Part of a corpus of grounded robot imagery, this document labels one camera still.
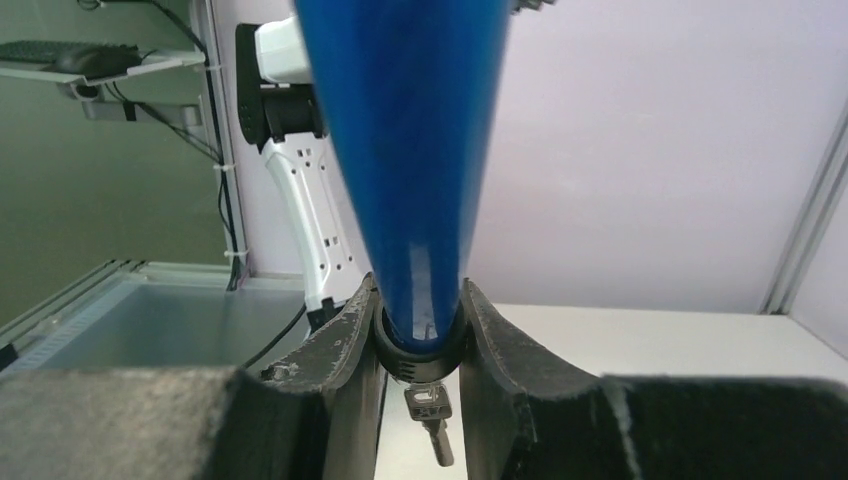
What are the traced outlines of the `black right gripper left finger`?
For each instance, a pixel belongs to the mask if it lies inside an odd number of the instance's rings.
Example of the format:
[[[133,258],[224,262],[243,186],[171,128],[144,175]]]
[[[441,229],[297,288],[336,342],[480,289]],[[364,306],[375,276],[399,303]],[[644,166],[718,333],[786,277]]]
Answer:
[[[385,371],[366,276],[259,375],[226,368],[30,370],[1,380],[5,479],[371,479]]]

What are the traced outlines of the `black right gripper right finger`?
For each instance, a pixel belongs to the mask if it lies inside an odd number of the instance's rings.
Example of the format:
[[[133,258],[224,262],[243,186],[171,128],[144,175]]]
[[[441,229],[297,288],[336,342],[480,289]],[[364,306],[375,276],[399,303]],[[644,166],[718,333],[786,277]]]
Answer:
[[[596,376],[461,293],[472,479],[843,479],[847,388],[800,377]]]

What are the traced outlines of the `blue cable lock keys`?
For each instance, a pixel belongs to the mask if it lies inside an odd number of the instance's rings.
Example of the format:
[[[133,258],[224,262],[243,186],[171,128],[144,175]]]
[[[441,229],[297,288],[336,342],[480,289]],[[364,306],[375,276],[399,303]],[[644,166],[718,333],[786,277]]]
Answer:
[[[447,435],[447,420],[453,409],[444,384],[412,384],[405,388],[404,399],[410,418],[427,432],[438,465],[453,466],[455,458]]]

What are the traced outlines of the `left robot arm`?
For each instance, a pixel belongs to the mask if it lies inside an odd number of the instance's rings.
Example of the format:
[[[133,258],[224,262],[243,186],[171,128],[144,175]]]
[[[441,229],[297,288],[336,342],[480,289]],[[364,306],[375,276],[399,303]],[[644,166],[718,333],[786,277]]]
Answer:
[[[312,330],[332,320],[363,279],[338,211],[329,139],[299,21],[235,29],[237,113],[282,193],[303,264]]]

